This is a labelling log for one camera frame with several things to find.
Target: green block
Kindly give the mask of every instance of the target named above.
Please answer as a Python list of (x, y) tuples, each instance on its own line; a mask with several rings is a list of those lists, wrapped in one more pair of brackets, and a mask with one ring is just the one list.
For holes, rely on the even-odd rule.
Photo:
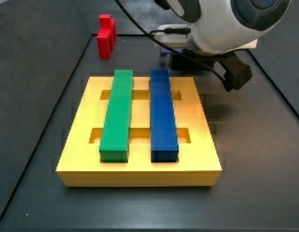
[(103, 162), (128, 162), (133, 71), (116, 70), (99, 146)]

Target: black cable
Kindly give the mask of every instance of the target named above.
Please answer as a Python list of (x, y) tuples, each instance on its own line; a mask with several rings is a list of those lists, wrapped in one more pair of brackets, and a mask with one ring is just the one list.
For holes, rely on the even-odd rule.
[(136, 22), (133, 16), (128, 13), (128, 11), (125, 10), (120, 0), (115, 0), (117, 6), (120, 6), (121, 10), (124, 11), (124, 14), (127, 15), (127, 17), (129, 18), (129, 20), (132, 21), (132, 23), (135, 24), (135, 26), (137, 27), (137, 29), (141, 31), (141, 33), (152, 40), (152, 42), (155, 42), (160, 47), (166, 48), (168, 51), (171, 51), (172, 53), (180, 55), (182, 57), (184, 57), (186, 59), (188, 59), (190, 61), (195, 62), (199, 66), (204, 67), (207, 70), (210, 70), (216, 77), (220, 79), (220, 81), (224, 83), (226, 79), (224, 77), (219, 74), (219, 72), (212, 69), (207, 64), (199, 62), (198, 60), (195, 60), (194, 58), (188, 57), (187, 55), (184, 55), (183, 53), (180, 53), (179, 51), (176, 51), (174, 48), (168, 47), (164, 43), (161, 43), (159, 40), (156, 40), (152, 35), (144, 30), (144, 28), (140, 26), (140, 24)]
[(153, 30), (153, 31), (149, 32), (149, 35), (153, 35), (156, 33), (163, 33), (163, 32), (164, 32), (164, 30)]

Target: yellow block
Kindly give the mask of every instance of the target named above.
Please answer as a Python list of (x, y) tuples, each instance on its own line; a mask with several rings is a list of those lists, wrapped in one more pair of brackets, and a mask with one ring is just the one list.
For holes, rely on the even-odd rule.
[(212, 186), (222, 172), (194, 78), (171, 78), (179, 162), (151, 163), (149, 78), (135, 78), (128, 163), (103, 163), (97, 151), (111, 97), (111, 77), (91, 77), (60, 157), (69, 187)]

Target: red block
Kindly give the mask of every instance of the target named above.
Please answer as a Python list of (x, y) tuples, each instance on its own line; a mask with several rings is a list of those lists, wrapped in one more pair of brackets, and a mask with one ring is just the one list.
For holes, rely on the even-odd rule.
[(111, 58), (111, 30), (101, 30), (97, 34), (97, 49), (100, 59)]
[(115, 47), (117, 39), (116, 20), (111, 18), (111, 14), (103, 14), (99, 17), (100, 31), (97, 34), (97, 49), (100, 59), (111, 58), (111, 50)]

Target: black table surface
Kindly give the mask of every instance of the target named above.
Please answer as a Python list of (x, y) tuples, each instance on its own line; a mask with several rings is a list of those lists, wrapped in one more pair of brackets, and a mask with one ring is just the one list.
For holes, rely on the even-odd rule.
[(227, 93), (210, 72), (171, 72), (195, 77), (224, 169), (215, 186), (67, 188), (56, 166), (88, 77), (116, 69), (148, 76), (167, 67), (148, 38), (121, 36), (108, 61), (92, 38), (0, 230), (299, 229), (299, 119), (252, 56), (239, 56), (254, 78), (238, 92)]

